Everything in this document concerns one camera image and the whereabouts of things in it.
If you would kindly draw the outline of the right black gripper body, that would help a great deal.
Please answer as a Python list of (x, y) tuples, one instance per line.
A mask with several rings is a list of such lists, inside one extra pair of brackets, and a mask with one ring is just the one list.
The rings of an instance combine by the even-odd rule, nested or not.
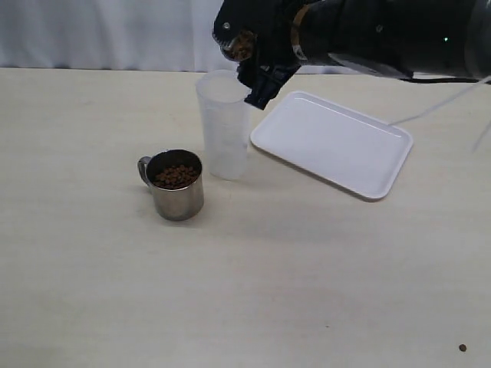
[(213, 23), (212, 36), (220, 49), (229, 48), (242, 30), (256, 35), (254, 54), (238, 64), (246, 85), (260, 74), (288, 79), (300, 68), (292, 50), (293, 19), (302, 1), (224, 1)]

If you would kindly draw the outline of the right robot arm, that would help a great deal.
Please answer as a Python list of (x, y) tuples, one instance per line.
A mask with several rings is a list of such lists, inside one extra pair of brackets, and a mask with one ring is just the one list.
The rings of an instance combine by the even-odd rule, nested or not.
[(490, 3), (467, 0), (225, 1), (213, 24), (246, 102), (264, 109), (304, 66), (420, 83), (490, 74)]

